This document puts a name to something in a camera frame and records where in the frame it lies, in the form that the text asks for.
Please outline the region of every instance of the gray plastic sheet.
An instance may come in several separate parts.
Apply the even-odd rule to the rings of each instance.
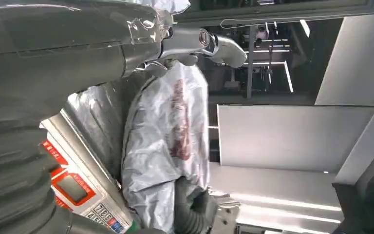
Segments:
[[[124,131],[123,195],[144,228],[173,232],[175,180],[187,178],[188,194],[207,188],[208,152],[206,79],[177,62],[141,89]]]

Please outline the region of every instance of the plastic wrap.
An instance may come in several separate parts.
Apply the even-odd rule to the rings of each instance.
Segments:
[[[150,79],[129,110],[124,131],[124,197],[145,228],[173,232],[175,180],[203,191],[209,181],[207,82],[197,66],[176,63]]]
[[[188,0],[128,0],[128,2],[153,6],[157,9],[167,10],[172,14],[179,14],[190,7]]]

